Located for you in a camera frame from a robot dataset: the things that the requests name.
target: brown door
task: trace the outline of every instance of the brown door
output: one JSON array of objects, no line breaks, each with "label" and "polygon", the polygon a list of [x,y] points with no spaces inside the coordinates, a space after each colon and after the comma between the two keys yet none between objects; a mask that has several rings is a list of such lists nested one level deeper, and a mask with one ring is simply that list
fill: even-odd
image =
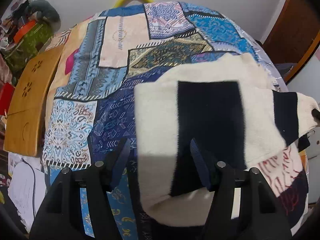
[{"label": "brown door", "polygon": [[263,44],[273,63],[298,63],[320,30],[320,21],[305,0],[286,0]]}]

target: orange object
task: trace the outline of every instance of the orange object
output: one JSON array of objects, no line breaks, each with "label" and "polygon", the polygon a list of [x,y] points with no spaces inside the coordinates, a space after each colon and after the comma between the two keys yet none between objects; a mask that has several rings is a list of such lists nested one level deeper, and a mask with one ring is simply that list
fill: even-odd
[{"label": "orange object", "polygon": [[30,31],[33,26],[36,25],[36,21],[32,20],[30,22],[28,22],[26,25],[23,25],[16,33],[16,35],[13,37],[14,43],[18,43],[22,37],[28,32]]}]

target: black cable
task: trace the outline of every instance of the black cable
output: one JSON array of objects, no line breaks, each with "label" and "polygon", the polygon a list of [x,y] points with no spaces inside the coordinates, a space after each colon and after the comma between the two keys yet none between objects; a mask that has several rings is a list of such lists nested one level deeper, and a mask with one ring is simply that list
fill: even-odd
[{"label": "black cable", "polygon": [[26,164],[28,164],[30,166],[30,168],[32,169],[33,172],[33,195],[32,195],[32,211],[33,211],[33,218],[36,218],[36,209],[35,209],[35,193],[36,193],[36,174],[35,171],[33,170],[33,168],[31,167],[31,165],[29,163],[27,163],[24,159],[22,159],[22,161]]}]

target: metal screw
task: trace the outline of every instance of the metal screw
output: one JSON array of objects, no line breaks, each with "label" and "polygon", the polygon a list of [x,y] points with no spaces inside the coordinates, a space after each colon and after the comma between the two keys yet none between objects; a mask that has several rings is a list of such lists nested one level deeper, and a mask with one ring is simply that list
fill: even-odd
[{"label": "metal screw", "polygon": [[96,166],[96,167],[101,167],[101,166],[103,166],[103,161],[97,161],[97,162],[95,162],[95,163],[94,163],[94,166]]},{"label": "metal screw", "polygon": [[256,167],[253,167],[253,168],[251,169],[251,172],[254,173],[254,174],[260,173],[259,169],[256,168]]},{"label": "metal screw", "polygon": [[220,167],[220,168],[224,168],[224,167],[226,166],[226,163],[223,162],[223,161],[218,161],[218,162],[217,162],[217,165],[218,165],[218,167]]},{"label": "metal screw", "polygon": [[67,167],[64,167],[62,170],[61,170],[61,172],[63,173],[63,174],[67,174],[68,172],[69,172],[69,168],[67,168]]}]

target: patchwork tablecloth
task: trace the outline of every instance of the patchwork tablecloth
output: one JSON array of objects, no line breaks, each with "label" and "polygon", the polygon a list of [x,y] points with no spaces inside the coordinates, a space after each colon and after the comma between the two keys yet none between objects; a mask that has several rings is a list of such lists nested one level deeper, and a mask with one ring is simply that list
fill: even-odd
[{"label": "patchwork tablecloth", "polygon": [[[249,52],[275,78],[275,89],[287,91],[278,71],[252,37],[223,14],[189,3],[161,2],[106,10],[68,30],[65,40],[47,98],[43,161],[53,182],[61,168],[87,168],[103,160],[120,138],[128,138],[130,159],[119,186],[108,194],[123,239],[152,239],[150,217],[141,208],[137,185],[136,84],[153,82],[179,64],[214,61],[226,52]],[[289,150],[284,151],[287,157]],[[261,163],[262,168],[268,172],[275,166],[273,161]],[[308,190],[307,182],[302,181]],[[279,194],[287,191],[285,186],[277,188]],[[305,209],[306,190],[302,191],[299,195],[294,189],[288,193],[290,198],[283,200],[292,226]],[[93,236],[86,201],[86,191],[81,189],[85,231]]]}]

